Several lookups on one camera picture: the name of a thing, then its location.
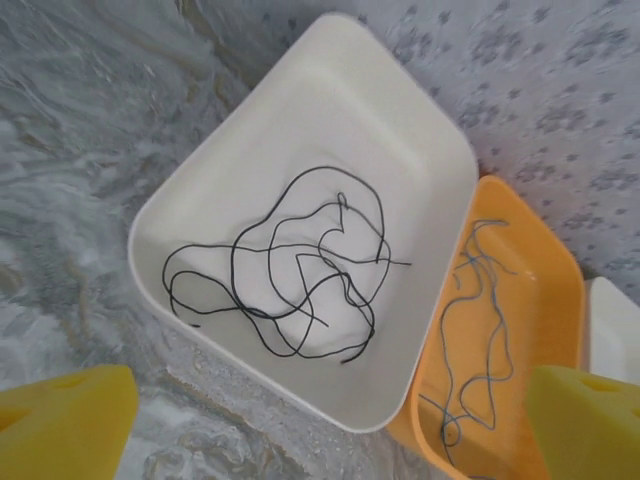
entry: table surface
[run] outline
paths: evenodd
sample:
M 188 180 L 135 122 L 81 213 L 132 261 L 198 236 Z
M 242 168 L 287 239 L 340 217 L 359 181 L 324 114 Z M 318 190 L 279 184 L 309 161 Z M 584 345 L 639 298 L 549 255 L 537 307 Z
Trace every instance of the table surface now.
M 194 3 L 136 3 L 0 7 L 0 388 L 130 365 L 121 479 L 427 478 L 385 433 L 311 418 L 139 305 L 135 213 L 283 47 L 235 56 Z

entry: white plastic tray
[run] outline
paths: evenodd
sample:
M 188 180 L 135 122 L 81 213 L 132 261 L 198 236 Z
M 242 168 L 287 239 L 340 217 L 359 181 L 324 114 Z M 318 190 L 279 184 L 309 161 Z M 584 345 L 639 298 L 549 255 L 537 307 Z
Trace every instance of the white plastic tray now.
M 589 371 L 640 385 L 640 307 L 604 277 L 586 282 Z
M 345 365 L 280 359 L 239 314 L 174 316 L 161 283 L 170 252 L 229 242 L 296 174 L 319 164 L 347 169 L 378 191 L 394 257 L 412 262 L 385 293 L 365 353 Z M 203 348 L 345 430 L 378 430 L 403 403 L 476 181 L 464 136 L 407 72 L 356 21 L 326 15 L 138 213 L 131 271 L 151 312 Z M 308 195 L 318 188 L 332 187 Z M 209 262 L 193 252 L 182 261 L 200 269 Z

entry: gray marbled surface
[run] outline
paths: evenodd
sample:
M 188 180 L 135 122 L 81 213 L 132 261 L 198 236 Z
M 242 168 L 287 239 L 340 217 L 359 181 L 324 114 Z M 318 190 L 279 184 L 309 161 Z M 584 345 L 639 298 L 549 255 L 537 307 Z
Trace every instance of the gray marbled surface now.
M 135 371 L 118 478 L 427 478 L 145 313 L 129 224 L 321 13 L 367 23 L 589 270 L 640 299 L 640 1 L 0 3 L 0 388 Z

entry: orange plastic tray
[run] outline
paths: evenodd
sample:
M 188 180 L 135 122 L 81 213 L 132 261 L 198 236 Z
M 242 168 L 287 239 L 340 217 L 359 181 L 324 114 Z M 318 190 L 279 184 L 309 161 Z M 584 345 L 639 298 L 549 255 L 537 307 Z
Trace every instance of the orange plastic tray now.
M 455 269 L 464 262 L 456 258 L 433 317 L 416 375 L 407 399 L 388 430 L 400 443 L 424 456 L 453 478 L 544 479 L 549 478 L 524 410 L 526 387 L 532 367 L 563 365 L 577 368 L 582 361 L 584 284 L 580 269 L 562 242 L 529 206 L 503 181 L 493 176 L 480 179 L 463 232 L 459 251 L 477 220 L 503 220 L 508 226 L 488 226 L 478 231 L 485 252 L 515 275 L 500 267 L 496 296 L 508 326 L 508 343 L 514 374 L 493 383 L 496 426 L 490 431 L 470 418 L 460 420 L 461 441 L 449 448 L 453 466 L 441 439 L 443 412 L 425 401 L 427 396 L 444 405 L 450 387 L 444 362 L 440 320 L 454 298 L 474 295 L 478 280 L 470 268 Z M 482 374 L 488 340 L 498 317 L 486 291 L 474 301 L 457 303 L 446 313 L 446 342 L 453 371 L 450 412 L 463 413 L 458 401 L 462 384 Z M 494 345 L 491 370 L 508 370 L 502 340 Z M 490 420 L 486 382 L 465 391 L 465 404 Z M 455 430 L 446 429 L 448 435 Z

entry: yellow plastic block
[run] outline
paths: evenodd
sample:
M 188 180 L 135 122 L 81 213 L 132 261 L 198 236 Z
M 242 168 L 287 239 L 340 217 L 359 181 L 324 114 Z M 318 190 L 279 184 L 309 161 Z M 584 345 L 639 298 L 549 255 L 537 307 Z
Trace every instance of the yellow plastic block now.
M 526 408 L 554 480 L 640 478 L 640 387 L 537 367 Z
M 0 479 L 111 480 L 137 409 L 120 365 L 0 392 Z

